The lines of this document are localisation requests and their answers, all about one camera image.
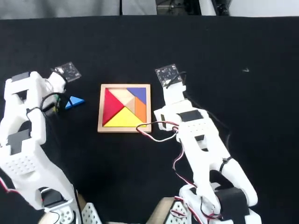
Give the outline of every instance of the wire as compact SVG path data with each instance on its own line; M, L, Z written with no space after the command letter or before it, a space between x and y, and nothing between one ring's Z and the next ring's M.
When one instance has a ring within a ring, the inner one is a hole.
M210 215L207 215L206 213L204 213L204 211L202 210L202 204L203 204L203 197L201 197L201 203L200 203L200 211L201 213L208 219L216 219L216 218L219 218L221 215L220 214L210 214Z
M16 189L8 188L7 185L5 184L4 180L1 177L0 177L0 184L3 187L3 189L5 190L6 193L13 192L13 193L18 193L19 194L19 192Z
M195 220L199 223L202 224L199 216L196 214L196 212L187 204L187 207L189 209L189 211L191 212L191 214L193 215L193 217L195 218Z
M155 123L164 123L164 124L171 124L171 125L174 125L174 127L173 127L172 129L173 129L173 131L175 131L175 133L174 133L172 136L170 136L170 137L168 137L168 138L166 138L166 139L157 140L157 139L155 139L153 136L151 136L150 134L148 134L148 133L144 132L143 130L140 130L140 129L139 129L140 126L144 126L144 125L147 126L147 125L152 125L152 124L155 124ZM174 138L174 137L177 135L178 124L173 123L173 122L171 122L171 121L154 121L154 122L151 122L151 123L142 123L142 124L139 124L139 125L136 127L136 130L137 130L139 133L141 133L141 134L143 134L143 135L149 137L150 139L152 139L152 140L155 141L155 142L163 142L163 141L170 140L170 139Z
M58 214L58 219L56 220L56 222L55 223L53 223L53 224L56 224L56 223L58 223L58 221L59 221L59 219L60 219L60 215L59 215L59 213L57 213L57 212L55 212L55 211L50 211L51 213L55 213L55 214Z
M178 155L177 158L175 158L175 160L173 161L172 164L172 169L174 170L174 172L176 172L176 175L181 178L183 181L185 181L187 184L192 185L193 187L196 188L196 185L194 183L192 183L191 181L187 180L186 178L184 178L183 176L181 176L180 174L178 174L177 169L176 169L176 163L183 157L184 155L184 150L182 148L181 153Z
M185 202L185 200L182 197L178 197L178 196L174 196L174 199L179 200L184 202L184 204L186 204L188 210L191 212L191 214L193 215L193 217L195 218L195 220L199 223L202 224L202 221L200 220L200 217L196 214L196 212Z
M81 223L83 223L83 218L82 218L81 208L80 208L80 204L79 204L79 200L78 200L78 193L77 193L77 191L75 190L75 188L74 188L74 193L75 193L75 199L76 199L76 203L77 203L78 210L79 210L80 220L81 220Z
M73 106L73 103L72 103L71 99L69 97L67 97L64 93L52 92L52 93L49 93L48 95L46 95L45 97L42 98L42 101L41 101L41 104L40 104L40 109L42 111L43 111L43 104L44 104L45 100L47 98L49 98L50 96L53 96L53 95L58 95L60 98L65 98L67 101L70 102L71 106Z
M174 80L176 80L177 79L177 77L179 77L179 76L181 76L181 75L187 75L187 72L185 72L185 71L182 71L182 72L179 72L178 74L176 74L170 81L169 81L169 83L166 85L166 88L168 89L169 88L169 86L171 86L171 84L174 82Z
M186 217L187 217L185 214L183 214L183 213L181 213L181 212L179 212L179 211L176 211L176 210L174 210L174 209L171 209L171 210L170 210L170 213L171 213L174 217L176 217L176 218L186 218Z

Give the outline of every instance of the black table surface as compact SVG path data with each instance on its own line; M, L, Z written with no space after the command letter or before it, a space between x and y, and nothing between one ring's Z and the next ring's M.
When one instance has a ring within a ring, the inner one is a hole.
M155 68L175 63L202 107L232 131L229 150L255 187L264 223L294 223L299 151L299 18L86 17L0 21L0 115L13 75L72 61L81 79L67 93L86 100L52 118L61 147L45 151L106 220L145 223L183 182L171 168L180 145L137 133L97 133L100 84L151 84L152 110L164 105ZM222 139L228 133L215 122ZM162 138L170 133L159 131ZM192 177L186 159L179 171ZM0 190L1 223L42 215Z

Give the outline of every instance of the yellow triangle piece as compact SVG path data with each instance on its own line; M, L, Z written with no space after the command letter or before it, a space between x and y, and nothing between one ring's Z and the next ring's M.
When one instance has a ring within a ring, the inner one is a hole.
M136 127L143 123L128 108L124 107L104 127Z

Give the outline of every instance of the white robotic arm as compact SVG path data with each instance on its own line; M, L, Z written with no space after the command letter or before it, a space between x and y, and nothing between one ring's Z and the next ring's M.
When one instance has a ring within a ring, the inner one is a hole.
M66 78L55 71L48 79L34 71L6 81L5 112L0 123L0 167L11 178L14 192L36 210L59 214L59 223L81 224L73 185L41 148L46 142L42 110L56 103L55 93L63 93L65 85ZM20 130L26 121L31 128Z
M237 224L236 221L235 223L228 219L230 214L222 214L228 210L225 208L224 200L227 200L227 194L231 194L228 197L237 197L236 195L238 195L239 199L233 199L235 201L242 200L242 195L244 195L245 210L247 209L248 212L245 213L242 221L246 224L261 223L260 216L248 209L257 204L257 194L253 186L239 163L231 158L207 111L194 108L191 102L184 98L185 86L176 66L171 65L157 69L156 73L163 86L165 106L154 111L155 117L157 121L170 121L178 124L177 141L182 144L183 152L193 171L196 194L191 191L192 185L186 185L180 190L179 195L196 212L203 223L209 221L210 224L220 222ZM159 123L161 130L171 131L173 126ZM234 188L230 191L215 190L213 187L215 184L210 183L210 170L219 171L233 184Z

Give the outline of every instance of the black strap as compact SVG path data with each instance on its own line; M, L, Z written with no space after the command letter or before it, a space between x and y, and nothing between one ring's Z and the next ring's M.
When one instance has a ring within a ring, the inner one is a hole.
M230 160L232 159L232 157L228 157L228 158L223 158L222 159L222 164L220 166L219 172L222 173L223 167L225 164L227 164Z
M246 224L245 216L249 209L244 192L238 188L216 191L215 194L221 205L222 221L232 220L234 224Z

